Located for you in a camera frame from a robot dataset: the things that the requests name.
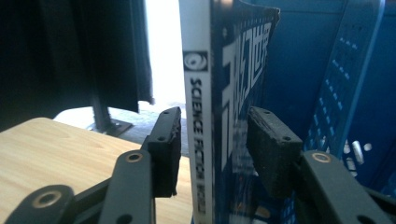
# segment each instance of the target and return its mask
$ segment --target spiral logo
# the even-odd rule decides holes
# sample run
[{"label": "spiral logo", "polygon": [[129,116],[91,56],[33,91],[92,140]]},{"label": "spiral logo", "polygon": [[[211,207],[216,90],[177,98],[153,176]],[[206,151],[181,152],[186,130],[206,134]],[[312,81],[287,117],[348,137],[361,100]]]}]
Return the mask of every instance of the spiral logo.
[{"label": "spiral logo", "polygon": [[207,53],[206,52],[185,52],[184,69],[187,71],[206,71]]}]

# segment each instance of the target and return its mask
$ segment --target black monitor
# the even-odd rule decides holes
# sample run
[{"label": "black monitor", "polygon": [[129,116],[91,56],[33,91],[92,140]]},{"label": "black monitor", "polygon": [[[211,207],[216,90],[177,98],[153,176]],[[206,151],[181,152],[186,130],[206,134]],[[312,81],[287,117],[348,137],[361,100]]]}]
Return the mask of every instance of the black monitor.
[{"label": "black monitor", "polygon": [[0,129],[92,105],[94,127],[106,132],[115,124],[109,106],[137,112],[138,101],[152,103],[143,0],[1,4]]}]

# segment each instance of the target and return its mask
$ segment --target book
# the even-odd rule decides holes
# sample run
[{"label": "book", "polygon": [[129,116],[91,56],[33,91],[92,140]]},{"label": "book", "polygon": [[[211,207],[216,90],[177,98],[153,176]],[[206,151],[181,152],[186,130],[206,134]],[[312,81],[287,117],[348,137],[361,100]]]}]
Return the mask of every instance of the book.
[{"label": "book", "polygon": [[256,178],[246,149],[261,106],[279,9],[238,0],[179,1],[193,221],[251,222]]}]

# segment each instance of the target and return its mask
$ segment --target round joint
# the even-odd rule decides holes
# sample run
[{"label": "round joint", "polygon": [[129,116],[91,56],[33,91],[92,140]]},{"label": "round joint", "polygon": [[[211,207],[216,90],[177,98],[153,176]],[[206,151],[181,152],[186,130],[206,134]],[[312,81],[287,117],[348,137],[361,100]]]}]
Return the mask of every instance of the round joint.
[{"label": "round joint", "polygon": [[320,162],[331,162],[332,158],[330,158],[329,155],[321,152],[316,152],[312,154],[312,157],[314,158],[315,161],[320,161]]},{"label": "round joint", "polygon": [[38,195],[32,203],[33,208],[45,208],[58,202],[62,197],[62,193],[58,190],[51,190]]},{"label": "round joint", "polygon": [[128,156],[126,156],[126,161],[137,162],[137,161],[141,161],[142,158],[143,158],[143,155],[141,153],[133,152],[133,153],[129,154]]}]

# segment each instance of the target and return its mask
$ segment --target wooden tabletop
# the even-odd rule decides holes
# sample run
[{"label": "wooden tabletop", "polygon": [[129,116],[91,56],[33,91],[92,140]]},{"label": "wooden tabletop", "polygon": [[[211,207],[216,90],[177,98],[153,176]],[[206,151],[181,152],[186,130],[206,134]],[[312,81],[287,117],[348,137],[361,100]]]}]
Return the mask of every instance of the wooden tabletop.
[{"label": "wooden tabletop", "polygon": [[[109,178],[117,157],[138,144],[32,119],[0,133],[0,223],[23,198],[47,185],[62,184],[75,194]],[[182,157],[177,196],[156,199],[157,223],[191,223],[189,159]]]}]

